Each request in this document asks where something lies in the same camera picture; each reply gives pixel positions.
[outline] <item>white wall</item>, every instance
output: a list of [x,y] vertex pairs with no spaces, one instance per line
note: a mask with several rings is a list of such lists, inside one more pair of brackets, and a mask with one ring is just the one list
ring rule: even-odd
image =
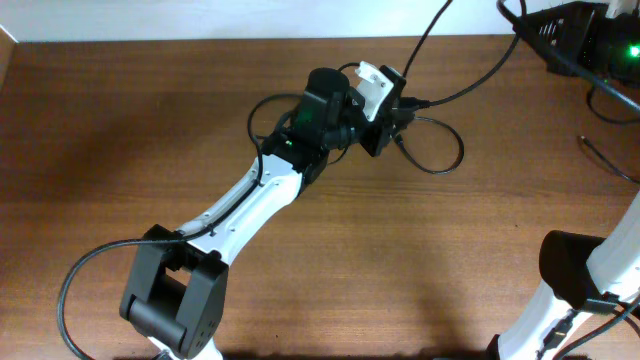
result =
[[[563,0],[529,0],[529,11]],[[444,0],[0,0],[18,41],[407,36]],[[507,4],[519,13],[518,0]],[[434,34],[506,34],[495,0],[455,0]]]

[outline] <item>wooden surface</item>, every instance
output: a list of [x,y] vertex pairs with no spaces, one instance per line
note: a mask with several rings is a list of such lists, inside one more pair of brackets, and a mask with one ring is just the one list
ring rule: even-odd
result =
[[[366,59],[401,69],[415,41],[16,46],[0,94],[0,358],[71,359],[54,317],[68,268],[95,246],[155,223],[175,228],[215,202],[253,161],[245,121],[258,100],[302,91],[316,67]],[[406,94],[436,99],[461,89],[509,41],[430,39]],[[394,147],[376,159],[354,149],[234,262],[220,348],[314,356],[483,349],[537,287],[547,232],[607,236],[638,191],[576,140],[584,134],[640,171],[640,130],[598,122],[584,105],[587,89],[547,74],[521,45],[481,89],[424,111],[464,138],[458,171],[429,176]],[[291,106],[268,106],[256,131]],[[455,158],[445,132],[409,130],[409,148],[426,165]],[[91,261],[71,287],[69,329],[98,359],[155,353],[118,316],[134,251]],[[584,347],[598,359],[632,359],[639,349],[624,326]]]
[[13,39],[0,26],[0,89],[2,89],[4,77],[9,69],[14,44]]

